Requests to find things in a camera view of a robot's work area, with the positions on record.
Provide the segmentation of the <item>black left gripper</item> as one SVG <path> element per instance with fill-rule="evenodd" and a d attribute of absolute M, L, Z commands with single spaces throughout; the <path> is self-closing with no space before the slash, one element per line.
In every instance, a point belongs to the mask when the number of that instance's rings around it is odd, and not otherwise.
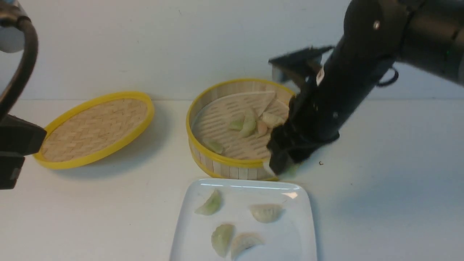
<path fill-rule="evenodd" d="M 47 131 L 13 115 L 0 122 L 0 189 L 16 186 L 25 157 L 39 152 Z"/>

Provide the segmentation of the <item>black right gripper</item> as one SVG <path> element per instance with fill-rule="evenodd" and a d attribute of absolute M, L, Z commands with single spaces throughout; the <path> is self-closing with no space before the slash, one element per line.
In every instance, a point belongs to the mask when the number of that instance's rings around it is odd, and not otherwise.
<path fill-rule="evenodd" d="M 305 83 L 300 93 L 291 97 L 287 119 L 270 133 L 266 145 L 270 152 L 267 170 L 275 176 L 300 165 L 319 148 L 340 137 L 339 133 L 329 138 L 320 137 L 316 133 L 318 110 L 313 98 L 317 88 L 315 80 Z"/>

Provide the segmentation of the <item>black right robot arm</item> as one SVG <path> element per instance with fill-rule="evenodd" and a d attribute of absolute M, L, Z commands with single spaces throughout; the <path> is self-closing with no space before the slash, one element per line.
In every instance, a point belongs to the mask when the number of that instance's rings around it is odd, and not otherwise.
<path fill-rule="evenodd" d="M 394 63 L 463 85 L 463 1 L 352 0 L 336 46 L 269 59 L 272 77 L 293 82 L 286 121 L 272 129 L 265 170 L 285 173 L 339 130 L 375 87 L 394 84 Z"/>

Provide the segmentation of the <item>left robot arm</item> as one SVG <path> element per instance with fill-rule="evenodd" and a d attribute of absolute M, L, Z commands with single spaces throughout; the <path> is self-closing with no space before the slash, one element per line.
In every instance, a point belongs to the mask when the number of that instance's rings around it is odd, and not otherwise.
<path fill-rule="evenodd" d="M 1 52 L 22 51 L 19 65 L 0 97 L 0 188 L 15 188 L 25 157 L 40 150 L 47 134 L 42 127 L 9 114 L 33 73 L 38 35 L 18 0 L 0 4 Z"/>

